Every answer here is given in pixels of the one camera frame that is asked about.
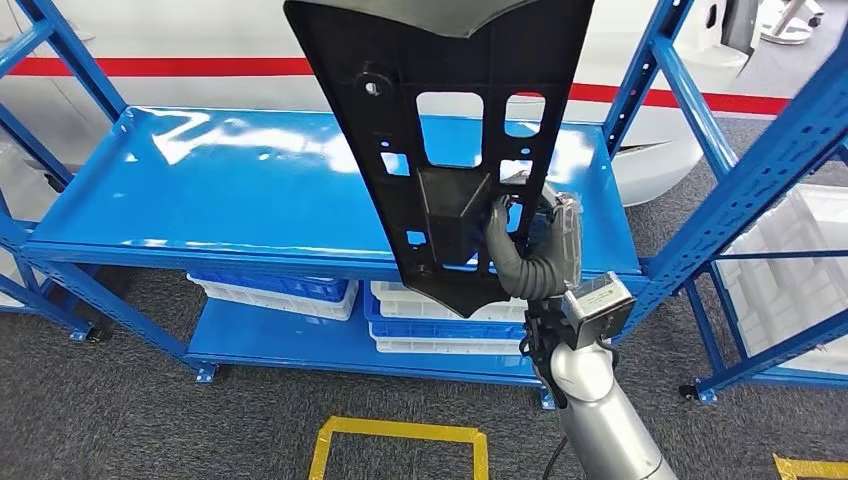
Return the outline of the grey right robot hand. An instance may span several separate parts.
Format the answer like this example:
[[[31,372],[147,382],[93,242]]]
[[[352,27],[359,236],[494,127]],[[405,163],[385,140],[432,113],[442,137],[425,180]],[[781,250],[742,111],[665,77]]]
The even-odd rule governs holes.
[[[581,279],[582,227],[578,199],[558,192],[546,183],[541,190],[541,205],[549,209],[545,232],[538,247],[526,257],[520,256],[507,232],[509,197],[492,203],[485,227],[487,250],[499,283],[511,297],[542,300],[562,295]]]

